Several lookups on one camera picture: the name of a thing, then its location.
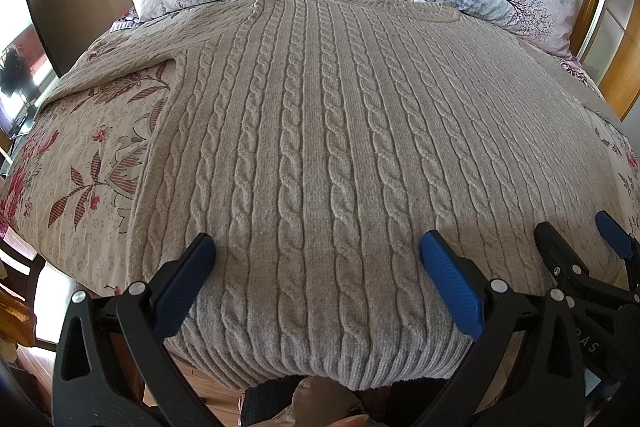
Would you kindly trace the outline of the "floral bed sheet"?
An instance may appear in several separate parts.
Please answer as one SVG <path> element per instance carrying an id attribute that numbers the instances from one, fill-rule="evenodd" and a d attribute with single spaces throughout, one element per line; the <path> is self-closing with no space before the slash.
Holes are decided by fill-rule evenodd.
<path id="1" fill-rule="evenodd" d="M 274 285 L 410 293 L 436 229 L 537 289 L 552 221 L 597 273 L 593 228 L 639 228 L 639 159 L 573 66 L 440 4 L 245 0 L 99 38 L 43 105 L 1 224 L 111 293 L 213 236 L 230 298 Z"/>

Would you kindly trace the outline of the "dark wooden chair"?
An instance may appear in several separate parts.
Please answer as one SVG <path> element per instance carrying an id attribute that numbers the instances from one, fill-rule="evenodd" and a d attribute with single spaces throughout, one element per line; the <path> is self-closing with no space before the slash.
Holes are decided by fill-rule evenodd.
<path id="1" fill-rule="evenodd" d="M 50 392 L 38 383 L 34 375 L 18 366 L 16 361 L 18 346 L 55 349 L 55 345 L 49 347 L 37 339 L 37 317 L 32 309 L 43 260 L 38 256 L 28 259 L 5 241 L 1 241 L 1 251 L 29 269 L 29 273 L 24 274 L 12 265 L 1 265 L 1 355 L 13 365 L 15 377 L 39 414 L 51 421 Z"/>

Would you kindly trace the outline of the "beige cable-knit sweater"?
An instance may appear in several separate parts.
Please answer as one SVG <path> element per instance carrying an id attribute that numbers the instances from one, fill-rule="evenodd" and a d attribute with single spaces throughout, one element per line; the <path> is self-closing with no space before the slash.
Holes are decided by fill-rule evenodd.
<path id="1" fill-rule="evenodd" d="M 599 280 L 622 271 L 593 223 L 624 213 L 588 124 L 603 101 L 491 24 L 402 0 L 212 3 L 102 36 L 52 96 L 163 61 L 176 77 L 126 277 L 215 239 L 214 272 L 168 345 L 228 387 L 449 377 L 469 340 L 420 265 L 430 230 L 524 293 L 551 284 L 542 221 Z"/>

